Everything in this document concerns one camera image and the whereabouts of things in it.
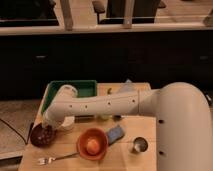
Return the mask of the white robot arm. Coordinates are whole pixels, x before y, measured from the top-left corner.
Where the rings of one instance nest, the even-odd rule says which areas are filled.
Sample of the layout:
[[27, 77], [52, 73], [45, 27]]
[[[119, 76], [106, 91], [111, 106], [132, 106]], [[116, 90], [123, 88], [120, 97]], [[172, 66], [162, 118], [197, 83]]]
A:
[[156, 118], [157, 171], [213, 171], [213, 122], [204, 94], [194, 85], [105, 96], [55, 99], [43, 123], [59, 127], [67, 116], [123, 114]]

